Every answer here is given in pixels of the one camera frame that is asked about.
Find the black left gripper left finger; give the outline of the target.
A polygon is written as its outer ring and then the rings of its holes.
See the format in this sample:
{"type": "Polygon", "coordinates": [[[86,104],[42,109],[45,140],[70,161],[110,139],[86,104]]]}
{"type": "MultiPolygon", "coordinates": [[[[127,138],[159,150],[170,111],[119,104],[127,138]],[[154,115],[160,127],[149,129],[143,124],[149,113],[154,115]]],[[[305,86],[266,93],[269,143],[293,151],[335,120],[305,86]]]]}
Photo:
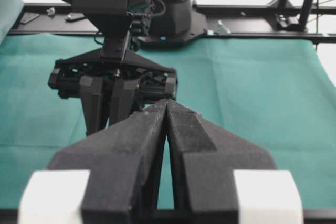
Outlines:
{"type": "Polygon", "coordinates": [[[166,100],[59,150],[49,170],[88,169],[84,223],[131,223],[157,207],[166,100]]]}

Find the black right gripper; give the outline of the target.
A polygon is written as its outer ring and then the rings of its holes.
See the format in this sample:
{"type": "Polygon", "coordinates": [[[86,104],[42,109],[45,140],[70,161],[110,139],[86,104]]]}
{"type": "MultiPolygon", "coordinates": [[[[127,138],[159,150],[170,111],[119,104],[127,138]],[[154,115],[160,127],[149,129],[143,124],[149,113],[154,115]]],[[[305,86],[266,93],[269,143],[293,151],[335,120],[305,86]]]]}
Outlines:
{"type": "Polygon", "coordinates": [[[154,104],[164,98],[176,99],[176,69],[162,66],[130,50],[123,58],[102,58],[100,53],[101,49],[95,49],[56,60],[48,80],[48,86],[58,90],[61,98],[80,97],[87,135],[106,126],[103,91],[112,92],[109,126],[130,115],[137,92],[145,104],[154,104]]]}

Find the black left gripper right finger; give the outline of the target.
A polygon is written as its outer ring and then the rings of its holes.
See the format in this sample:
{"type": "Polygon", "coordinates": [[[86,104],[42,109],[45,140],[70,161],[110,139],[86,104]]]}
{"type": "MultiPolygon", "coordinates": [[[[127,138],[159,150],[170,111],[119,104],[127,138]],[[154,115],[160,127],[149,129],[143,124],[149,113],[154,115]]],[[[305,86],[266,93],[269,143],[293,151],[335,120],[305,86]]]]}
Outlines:
{"type": "Polygon", "coordinates": [[[169,100],[175,208],[192,223],[238,223],[235,169],[277,169],[268,151],[169,100]]]}

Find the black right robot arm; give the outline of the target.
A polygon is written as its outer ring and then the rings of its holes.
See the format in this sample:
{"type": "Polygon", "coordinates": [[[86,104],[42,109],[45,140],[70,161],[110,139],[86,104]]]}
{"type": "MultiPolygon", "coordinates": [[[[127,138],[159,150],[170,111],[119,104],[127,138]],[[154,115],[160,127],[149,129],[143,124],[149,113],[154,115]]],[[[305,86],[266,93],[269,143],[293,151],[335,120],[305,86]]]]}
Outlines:
{"type": "Polygon", "coordinates": [[[101,47],[55,62],[48,85],[79,98],[86,134],[116,124],[145,105],[175,99],[177,72],[138,54],[141,44],[175,47],[205,33],[192,0],[63,0],[101,33],[101,47]]]}

